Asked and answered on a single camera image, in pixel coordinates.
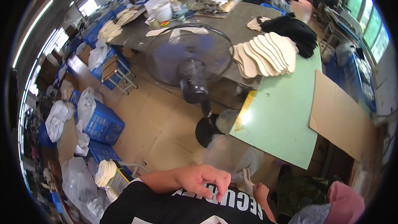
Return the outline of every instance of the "chair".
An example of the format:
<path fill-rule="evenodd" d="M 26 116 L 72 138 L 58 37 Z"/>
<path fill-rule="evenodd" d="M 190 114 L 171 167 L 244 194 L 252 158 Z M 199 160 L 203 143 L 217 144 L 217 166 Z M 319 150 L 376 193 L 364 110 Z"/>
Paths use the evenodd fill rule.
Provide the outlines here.
<path fill-rule="evenodd" d="M 125 74 L 119 66 L 122 66 L 127 73 Z M 121 81 L 126 83 L 124 87 L 121 87 L 118 85 L 116 81 L 114 81 L 111 77 L 113 75 L 117 75 Z M 122 90 L 125 94 L 129 95 L 127 90 L 130 87 L 135 87 L 138 88 L 133 82 L 132 79 L 135 77 L 135 74 L 133 74 L 128 67 L 123 62 L 118 61 L 118 58 L 116 55 L 111 57 L 107 62 L 104 63 L 103 69 L 102 69 L 102 78 L 101 81 L 104 82 L 106 80 L 109 80 L 112 82 L 116 87 L 118 87 L 120 90 Z"/>

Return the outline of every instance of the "fan grille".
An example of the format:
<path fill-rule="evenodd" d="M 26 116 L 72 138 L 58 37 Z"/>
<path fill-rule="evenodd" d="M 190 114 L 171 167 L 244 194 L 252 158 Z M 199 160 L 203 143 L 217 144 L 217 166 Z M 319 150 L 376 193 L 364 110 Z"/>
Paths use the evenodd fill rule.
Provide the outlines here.
<path fill-rule="evenodd" d="M 195 27 L 207 30 L 207 34 L 181 30 Z M 147 51 L 148 72 L 161 85 L 180 88 L 177 66 L 185 59 L 199 59 L 206 67 L 208 84 L 217 82 L 231 66 L 232 44 L 223 33 L 205 25 L 182 24 L 169 29 L 166 34 L 154 37 Z"/>

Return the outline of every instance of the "white bucket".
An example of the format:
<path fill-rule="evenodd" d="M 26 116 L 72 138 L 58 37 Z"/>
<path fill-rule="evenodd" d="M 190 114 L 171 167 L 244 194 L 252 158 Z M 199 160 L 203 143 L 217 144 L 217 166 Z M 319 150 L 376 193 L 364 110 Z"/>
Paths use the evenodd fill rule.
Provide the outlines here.
<path fill-rule="evenodd" d="M 163 22 L 173 17 L 173 11 L 170 2 L 161 2 L 152 8 L 153 14 L 159 20 Z"/>

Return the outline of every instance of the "black t-shirt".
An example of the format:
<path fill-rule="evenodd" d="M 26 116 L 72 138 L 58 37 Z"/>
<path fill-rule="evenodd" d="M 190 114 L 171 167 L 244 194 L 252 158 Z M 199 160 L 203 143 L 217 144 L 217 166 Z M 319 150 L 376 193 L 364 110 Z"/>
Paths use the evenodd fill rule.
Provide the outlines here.
<path fill-rule="evenodd" d="M 133 180 L 105 211 L 100 224 L 157 223 L 273 223 L 256 200 L 229 187 L 221 203 L 217 187 L 207 184 L 213 200 L 179 189 L 171 194 L 156 194 L 139 178 Z"/>

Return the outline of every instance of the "stack of insoles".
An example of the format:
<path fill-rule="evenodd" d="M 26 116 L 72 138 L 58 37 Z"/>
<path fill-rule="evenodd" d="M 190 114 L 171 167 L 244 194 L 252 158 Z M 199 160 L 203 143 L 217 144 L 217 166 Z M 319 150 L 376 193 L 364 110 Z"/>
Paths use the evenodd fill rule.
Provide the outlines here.
<path fill-rule="evenodd" d="M 243 78 L 293 73 L 297 48 L 288 37 L 275 32 L 258 35 L 234 46 L 234 59 Z"/>

